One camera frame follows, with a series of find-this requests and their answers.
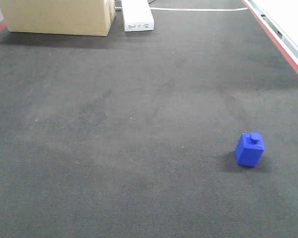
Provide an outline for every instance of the white device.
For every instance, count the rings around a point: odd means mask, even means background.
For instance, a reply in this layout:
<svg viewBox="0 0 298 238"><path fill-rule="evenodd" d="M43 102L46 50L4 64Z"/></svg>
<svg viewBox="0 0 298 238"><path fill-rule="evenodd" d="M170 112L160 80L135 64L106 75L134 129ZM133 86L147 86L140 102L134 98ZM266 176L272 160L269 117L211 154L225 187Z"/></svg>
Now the white device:
<svg viewBox="0 0 298 238"><path fill-rule="evenodd" d="M152 31L154 19L147 0L121 0L125 31Z"/></svg>

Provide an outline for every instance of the blue plastic toy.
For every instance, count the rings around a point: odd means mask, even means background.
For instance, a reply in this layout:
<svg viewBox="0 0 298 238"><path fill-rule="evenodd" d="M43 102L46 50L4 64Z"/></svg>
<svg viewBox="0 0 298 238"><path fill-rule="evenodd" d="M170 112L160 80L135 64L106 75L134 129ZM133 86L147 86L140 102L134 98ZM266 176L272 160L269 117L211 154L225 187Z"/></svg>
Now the blue plastic toy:
<svg viewBox="0 0 298 238"><path fill-rule="evenodd" d="M235 149L236 162L239 165L255 167L264 151L263 137L259 133L243 133Z"/></svg>

